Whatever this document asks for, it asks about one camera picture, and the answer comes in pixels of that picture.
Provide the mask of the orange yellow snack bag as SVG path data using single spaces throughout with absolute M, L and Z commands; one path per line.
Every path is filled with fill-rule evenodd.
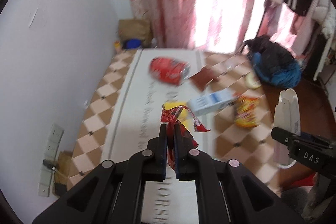
M 254 128 L 259 125 L 256 116 L 256 107 L 259 99 L 243 94 L 235 93 L 234 100 L 234 122 L 242 128 Z

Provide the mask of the blue white milk carton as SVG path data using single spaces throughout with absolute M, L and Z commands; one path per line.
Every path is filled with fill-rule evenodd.
M 195 116 L 202 116 L 223 110 L 236 99 L 236 94 L 229 88 L 205 94 L 187 102 L 188 108 Z

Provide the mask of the red candy wrapper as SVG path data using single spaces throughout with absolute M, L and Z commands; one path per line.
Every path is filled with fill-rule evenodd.
M 167 155 L 169 166 L 176 171 L 177 152 L 175 148 L 175 135 L 180 135 L 181 137 L 191 140 L 192 149 L 196 149 L 199 144 L 194 139 L 190 130 L 186 126 L 188 120 L 193 121 L 193 128 L 195 132 L 209 132 L 202 122 L 197 118 L 193 112 L 184 104 L 173 104 L 173 106 L 168 106 L 165 103 L 162 106 L 161 112 L 161 123 L 166 125 L 166 137 L 167 137 Z

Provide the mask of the white round trash bin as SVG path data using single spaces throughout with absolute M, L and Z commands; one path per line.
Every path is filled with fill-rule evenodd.
M 279 127 L 298 136 L 301 135 L 298 96 L 294 89 L 280 92 L 274 111 L 273 127 Z M 296 161 L 291 159 L 288 153 L 288 147 L 276 140 L 273 160 L 280 169 L 289 169 L 295 165 Z

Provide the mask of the red blanket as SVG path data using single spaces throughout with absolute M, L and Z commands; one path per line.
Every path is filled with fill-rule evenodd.
M 282 191 L 299 188 L 302 186 L 313 186 L 317 173 L 309 168 L 282 169 L 279 174 L 279 186 Z

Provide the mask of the checkered brown bed quilt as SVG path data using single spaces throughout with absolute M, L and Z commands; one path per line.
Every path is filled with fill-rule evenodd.
M 190 75 L 203 67 L 220 73 L 205 94 L 229 89 L 256 101 L 257 125 L 240 127 L 230 105 L 206 115 L 187 102 L 203 93 L 185 80 L 180 85 L 163 83 L 150 74 L 155 58 L 168 57 L 188 63 Z M 271 112 L 262 88 L 251 88 L 246 76 L 252 70 L 242 55 L 187 50 L 140 50 L 117 54 L 101 79 L 81 123 L 67 186 L 72 188 L 103 160 L 127 160 L 158 136 L 161 124 L 178 126 L 215 159 L 236 159 L 272 191 L 278 193 L 278 167 L 273 162 Z

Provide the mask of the blue sleeping bag pile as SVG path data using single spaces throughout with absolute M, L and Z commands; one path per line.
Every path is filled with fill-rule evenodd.
M 272 86 L 286 89 L 294 88 L 301 80 L 301 69 L 295 60 L 284 68 L 267 68 L 266 63 L 262 61 L 261 54 L 254 53 L 250 61 L 258 78 Z

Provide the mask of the black clothes pile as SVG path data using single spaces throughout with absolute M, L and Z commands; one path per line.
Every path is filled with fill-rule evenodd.
M 248 47 L 251 63 L 268 77 L 294 64 L 293 55 L 279 43 L 271 42 L 267 35 L 246 40 L 243 47 Z

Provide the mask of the brown chocolate wrapper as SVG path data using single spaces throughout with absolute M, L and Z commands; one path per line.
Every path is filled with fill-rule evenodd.
M 211 82 L 217 81 L 220 75 L 212 68 L 203 67 L 198 73 L 191 76 L 189 80 L 200 92 L 203 92 Z

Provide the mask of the red crushed soda can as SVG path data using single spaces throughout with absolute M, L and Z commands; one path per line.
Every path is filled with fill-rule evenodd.
M 162 83 L 179 86 L 188 78 L 190 65 L 188 62 L 171 57 L 156 57 L 149 65 L 151 77 Z

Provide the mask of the blue round container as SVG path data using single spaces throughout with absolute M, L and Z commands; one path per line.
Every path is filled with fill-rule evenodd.
M 133 50 L 142 47 L 142 41 L 140 39 L 129 39 L 123 42 L 123 49 Z

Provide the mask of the brown paper bag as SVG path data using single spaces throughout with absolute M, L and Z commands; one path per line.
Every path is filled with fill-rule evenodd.
M 122 42 L 138 39 L 143 47 L 150 47 L 150 42 L 153 38 L 151 24 L 147 19 L 119 20 L 118 34 Z

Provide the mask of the hanging clothes rack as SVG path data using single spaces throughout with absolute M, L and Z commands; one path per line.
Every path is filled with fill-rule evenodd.
M 320 78 L 335 63 L 335 6 L 331 0 L 266 0 L 265 34 L 297 57 L 304 75 Z

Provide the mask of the white wall power strip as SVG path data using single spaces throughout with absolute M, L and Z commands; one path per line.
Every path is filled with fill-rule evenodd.
M 38 185 L 39 197 L 50 196 L 52 178 L 56 169 L 56 156 L 63 134 L 64 129 L 58 124 L 54 123 L 51 126 L 51 131 L 48 138 L 47 146 L 44 151 L 44 158 L 40 171 L 40 180 Z

